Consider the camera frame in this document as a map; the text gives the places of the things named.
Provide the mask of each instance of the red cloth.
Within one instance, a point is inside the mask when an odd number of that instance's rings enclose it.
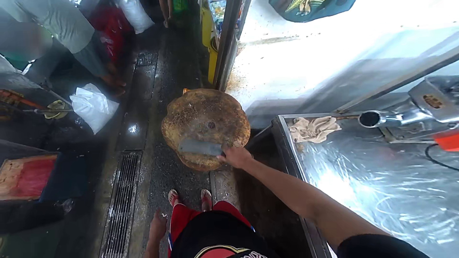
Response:
[[[236,207],[234,207],[229,202],[219,201],[212,207],[212,210],[228,212],[238,218],[240,221],[244,222],[244,224],[250,228],[252,227],[250,222],[236,209]],[[183,204],[175,205],[172,210],[171,226],[169,230],[169,257],[171,255],[172,244],[175,242],[175,240],[177,240],[177,237],[180,235],[180,233],[182,233],[188,222],[190,222],[199,214],[201,214],[201,212],[190,209]]]

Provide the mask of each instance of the cleaver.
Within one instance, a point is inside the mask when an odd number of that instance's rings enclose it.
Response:
[[[195,139],[183,139],[179,143],[179,152],[189,152],[196,154],[204,154],[210,156],[223,155],[222,145],[218,143],[200,141]]]

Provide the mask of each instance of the cloth rag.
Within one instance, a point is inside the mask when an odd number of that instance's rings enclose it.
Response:
[[[310,141],[323,142],[327,135],[341,130],[334,117],[315,118],[311,121],[305,118],[295,118],[293,125],[289,126],[290,135],[294,142]]]

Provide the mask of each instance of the yellow container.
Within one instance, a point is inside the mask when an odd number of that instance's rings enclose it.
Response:
[[[209,10],[207,0],[202,0],[201,7],[202,14],[202,44],[209,47],[210,35],[212,33],[212,14]]]
[[[208,79],[209,82],[213,84],[213,76],[215,75],[215,67],[217,65],[217,42],[215,41],[215,37],[212,37],[209,44],[209,75]]]

